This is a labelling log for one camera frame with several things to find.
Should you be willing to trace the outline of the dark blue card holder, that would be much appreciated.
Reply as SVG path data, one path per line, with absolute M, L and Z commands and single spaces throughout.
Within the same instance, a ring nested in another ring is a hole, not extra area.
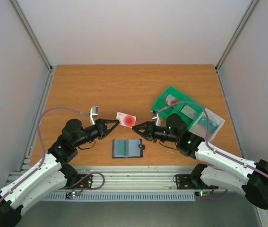
M 145 145 L 142 139 L 116 139 L 112 141 L 112 158 L 143 157 Z

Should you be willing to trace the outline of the red circle card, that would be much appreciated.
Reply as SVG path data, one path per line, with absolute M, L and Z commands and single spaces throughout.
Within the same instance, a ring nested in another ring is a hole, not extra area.
M 117 112 L 116 119 L 119 120 L 120 125 L 124 127 L 133 127 L 136 124 L 136 117 L 126 113 Z

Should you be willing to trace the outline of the teal card with stripe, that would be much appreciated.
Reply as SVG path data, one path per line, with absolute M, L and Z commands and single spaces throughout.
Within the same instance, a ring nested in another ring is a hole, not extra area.
M 129 141 L 128 140 L 114 140 L 112 156 L 118 157 L 128 157 L 129 154 Z

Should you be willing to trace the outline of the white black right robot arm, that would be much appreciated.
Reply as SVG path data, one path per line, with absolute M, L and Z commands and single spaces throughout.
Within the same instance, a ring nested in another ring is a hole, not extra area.
M 147 141 L 173 142 L 184 156 L 202 161 L 191 172 L 195 187 L 217 186 L 243 195 L 252 205 L 268 209 L 268 162 L 244 159 L 228 153 L 190 132 L 177 114 L 170 115 L 166 126 L 147 121 L 132 127 Z

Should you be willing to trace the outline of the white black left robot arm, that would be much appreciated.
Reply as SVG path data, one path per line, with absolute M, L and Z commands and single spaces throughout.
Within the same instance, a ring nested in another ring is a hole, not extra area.
M 79 119 L 67 121 L 47 153 L 17 180 L 0 189 L 0 227 L 15 227 L 22 216 L 47 194 L 80 186 L 83 180 L 69 165 L 78 153 L 77 148 L 95 139 L 104 139 L 119 123 L 119 120 L 98 119 L 83 128 Z

